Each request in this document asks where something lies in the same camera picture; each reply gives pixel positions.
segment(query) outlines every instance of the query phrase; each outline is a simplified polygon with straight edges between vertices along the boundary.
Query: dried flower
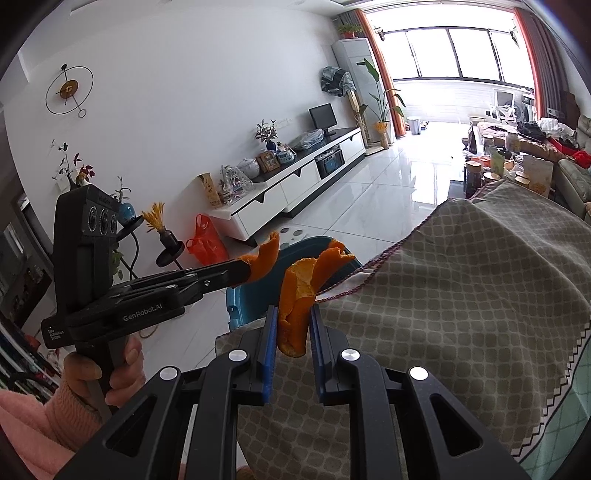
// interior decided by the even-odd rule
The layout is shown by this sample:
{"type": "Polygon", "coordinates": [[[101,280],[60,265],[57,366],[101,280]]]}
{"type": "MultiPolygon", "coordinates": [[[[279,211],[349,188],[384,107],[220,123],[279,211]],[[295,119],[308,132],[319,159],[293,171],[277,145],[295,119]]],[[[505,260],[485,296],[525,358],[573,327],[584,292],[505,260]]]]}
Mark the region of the dried flower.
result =
{"type": "Polygon", "coordinates": [[[162,214],[164,213],[164,204],[162,202],[153,203],[152,204],[152,211],[150,212],[142,212],[146,223],[150,227],[148,232],[152,230],[156,230],[158,233],[163,232],[166,230],[164,223],[162,221],[162,214]]]}

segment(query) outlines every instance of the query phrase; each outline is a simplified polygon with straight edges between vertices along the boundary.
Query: orange curtain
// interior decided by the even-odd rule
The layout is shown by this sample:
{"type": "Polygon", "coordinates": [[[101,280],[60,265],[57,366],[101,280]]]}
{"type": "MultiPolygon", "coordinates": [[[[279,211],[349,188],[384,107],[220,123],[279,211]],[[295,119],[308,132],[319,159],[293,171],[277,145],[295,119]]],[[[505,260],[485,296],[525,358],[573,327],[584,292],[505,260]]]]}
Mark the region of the orange curtain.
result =
{"type": "Polygon", "coordinates": [[[537,111],[538,119],[540,119],[543,116],[545,116],[544,112],[546,111],[546,106],[544,104],[544,96],[542,94],[543,87],[539,74],[538,59],[535,56],[535,49],[532,44],[532,39],[530,38],[527,28],[525,27],[525,21],[521,13],[521,9],[515,8],[514,12],[515,20],[517,22],[517,28],[519,28],[519,32],[523,37],[523,40],[525,42],[525,48],[527,50],[527,55],[530,58],[531,72],[534,76],[535,110],[537,111]]]}
{"type": "MultiPolygon", "coordinates": [[[[394,88],[394,82],[392,81],[392,77],[390,76],[390,72],[388,71],[388,66],[386,65],[386,61],[384,59],[384,55],[382,54],[382,49],[379,47],[379,44],[376,40],[376,34],[374,33],[374,29],[372,28],[371,24],[369,23],[368,18],[366,17],[365,13],[362,10],[354,10],[354,13],[359,18],[359,23],[363,27],[363,31],[365,36],[369,40],[369,46],[371,47],[372,51],[374,52],[375,61],[377,63],[377,67],[379,70],[379,76],[382,79],[382,83],[384,84],[384,88],[386,90],[390,90],[394,88]]],[[[398,103],[398,99],[394,96],[393,91],[389,91],[386,94],[388,98],[388,105],[390,107],[390,114],[392,116],[392,123],[394,124],[394,132],[397,137],[403,137],[406,134],[406,127],[404,126],[404,120],[400,115],[396,113],[394,110],[395,106],[400,106],[398,103]]]]}

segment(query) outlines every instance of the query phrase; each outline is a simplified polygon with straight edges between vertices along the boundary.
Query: blue gripper pad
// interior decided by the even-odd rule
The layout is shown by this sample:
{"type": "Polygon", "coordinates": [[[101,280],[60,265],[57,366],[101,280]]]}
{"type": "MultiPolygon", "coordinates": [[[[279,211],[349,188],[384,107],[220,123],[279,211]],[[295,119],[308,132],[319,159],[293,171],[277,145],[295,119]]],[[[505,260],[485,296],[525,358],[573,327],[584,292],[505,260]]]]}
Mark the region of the blue gripper pad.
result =
{"type": "Polygon", "coordinates": [[[262,372],[262,396],[265,403],[269,402],[273,391],[273,373],[277,354],[277,316],[277,307],[269,307],[257,359],[262,372]]]}
{"type": "Polygon", "coordinates": [[[323,342],[321,341],[321,335],[326,335],[325,332],[321,332],[320,329],[326,330],[322,319],[320,317],[320,309],[318,304],[315,303],[310,309],[310,345],[312,347],[312,363],[314,365],[314,379],[316,381],[316,393],[318,394],[318,400],[324,403],[324,396],[326,393],[326,368],[332,367],[332,365],[326,365],[325,355],[330,355],[330,352],[323,351],[323,342]]]}

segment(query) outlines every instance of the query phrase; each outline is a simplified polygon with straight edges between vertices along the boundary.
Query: screw head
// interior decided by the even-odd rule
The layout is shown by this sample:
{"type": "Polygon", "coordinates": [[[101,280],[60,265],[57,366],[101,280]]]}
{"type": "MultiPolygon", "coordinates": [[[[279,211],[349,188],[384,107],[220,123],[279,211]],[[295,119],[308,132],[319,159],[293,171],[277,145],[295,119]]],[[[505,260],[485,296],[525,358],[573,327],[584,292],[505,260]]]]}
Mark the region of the screw head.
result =
{"type": "Polygon", "coordinates": [[[242,362],[243,360],[246,360],[247,356],[248,355],[246,354],[246,352],[244,350],[232,350],[229,353],[228,358],[232,362],[242,362]]]}
{"type": "Polygon", "coordinates": [[[162,380],[173,380],[177,378],[178,372],[174,367],[166,367],[160,371],[160,378],[162,380]]]}
{"type": "Polygon", "coordinates": [[[356,360],[359,360],[361,354],[353,348],[347,348],[346,350],[343,350],[341,352],[340,356],[343,357],[343,360],[347,360],[348,362],[355,362],[356,360]]]}
{"type": "Polygon", "coordinates": [[[408,373],[415,380],[426,380],[426,378],[429,376],[429,372],[427,372],[427,370],[425,370],[423,367],[412,367],[408,373]]]}

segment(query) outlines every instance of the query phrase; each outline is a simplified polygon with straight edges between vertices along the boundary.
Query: white wall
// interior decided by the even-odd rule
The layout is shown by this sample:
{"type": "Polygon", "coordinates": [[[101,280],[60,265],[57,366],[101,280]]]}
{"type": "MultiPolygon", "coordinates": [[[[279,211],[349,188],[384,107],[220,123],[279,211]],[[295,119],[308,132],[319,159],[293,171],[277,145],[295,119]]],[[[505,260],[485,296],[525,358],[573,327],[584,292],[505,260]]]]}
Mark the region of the white wall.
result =
{"type": "MultiPolygon", "coordinates": [[[[66,27],[77,19],[104,21],[104,12],[83,16],[94,15],[95,5],[124,3],[91,4],[69,17],[66,27]]],[[[116,10],[112,13],[117,19],[116,10]]],[[[63,42],[63,15],[57,18],[53,28],[63,42]]],[[[30,69],[22,92],[5,102],[18,174],[51,238],[59,194],[51,177],[61,159],[56,149],[49,150],[53,139],[68,142],[72,154],[79,152],[95,168],[93,182],[104,191],[113,192],[122,175],[138,212],[165,202],[166,226],[186,240],[193,236],[195,215],[207,210],[195,177],[259,152],[254,128],[262,118],[291,121],[279,130],[283,141],[311,128],[308,109],[323,103],[333,104],[339,126],[353,124],[348,103],[320,90],[321,69],[336,65],[330,45],[338,36],[327,17],[270,7],[173,8],[126,23],[113,20],[107,27],[60,45],[30,69]],[[63,63],[94,73],[84,119],[46,110],[47,88],[63,63]]],[[[44,44],[51,41],[52,25],[40,28],[44,44]]],[[[73,30],[79,33],[80,26],[73,30]]],[[[138,233],[136,271],[157,271],[158,235],[144,228],[138,233]]],[[[131,245],[131,240],[122,245],[128,258],[135,250],[131,245]]],[[[196,265],[186,253],[181,262],[196,265]]]]}
{"type": "Polygon", "coordinates": [[[406,104],[406,116],[418,116],[431,122],[468,123],[469,116],[485,117],[495,104],[495,90],[518,93],[521,90],[501,85],[462,80],[395,81],[394,87],[406,104]]]}
{"type": "Polygon", "coordinates": [[[591,93],[587,89],[581,75],[570,59],[569,54],[562,47],[560,42],[556,42],[558,53],[562,57],[564,63],[564,71],[566,72],[567,80],[569,81],[569,91],[574,95],[577,104],[581,109],[581,113],[585,116],[591,117],[591,93]]]}

